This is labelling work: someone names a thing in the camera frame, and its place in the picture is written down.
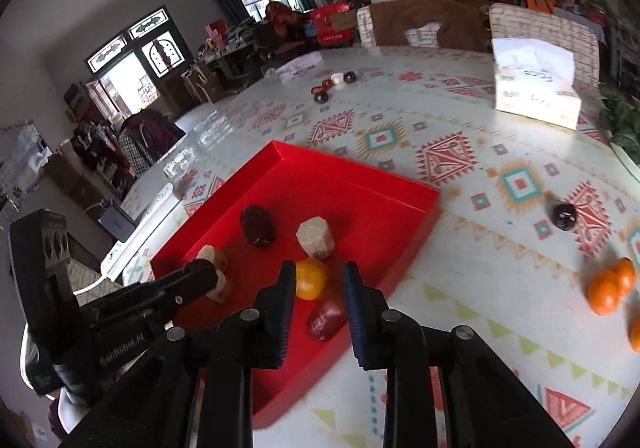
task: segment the brown cloth on chair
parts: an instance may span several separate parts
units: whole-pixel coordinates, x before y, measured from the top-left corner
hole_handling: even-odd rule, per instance
[[[406,30],[438,22],[440,47],[484,52],[479,13],[453,0],[396,0],[372,4],[369,12],[377,46],[407,46]]]

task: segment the black ball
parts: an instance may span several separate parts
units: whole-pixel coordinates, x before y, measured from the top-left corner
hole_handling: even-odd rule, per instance
[[[578,220],[578,212],[572,204],[558,204],[552,211],[551,220],[558,229],[571,231],[575,227],[575,222]]]
[[[329,94],[325,90],[321,90],[314,96],[314,101],[318,104],[324,104],[329,101]]]

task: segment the green plant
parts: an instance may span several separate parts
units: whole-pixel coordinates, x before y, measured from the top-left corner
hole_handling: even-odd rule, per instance
[[[604,106],[600,109],[598,125],[610,131],[610,141],[640,165],[640,111],[612,95],[605,96],[602,101]]]

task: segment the tissue box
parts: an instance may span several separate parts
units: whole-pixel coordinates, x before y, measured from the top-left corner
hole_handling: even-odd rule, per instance
[[[496,68],[495,109],[575,130],[582,102],[565,79],[540,70]]]

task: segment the dark purple fruit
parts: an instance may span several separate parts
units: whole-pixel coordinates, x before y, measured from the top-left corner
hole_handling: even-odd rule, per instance
[[[329,101],[329,94],[326,91],[321,90],[314,96],[314,101],[318,104],[324,104]]]
[[[563,231],[571,231],[578,220],[578,212],[575,206],[569,203],[558,204],[551,212],[551,221],[554,226]]]
[[[247,206],[240,215],[245,238],[255,247],[268,247],[276,239],[276,228],[267,210],[260,206]]]

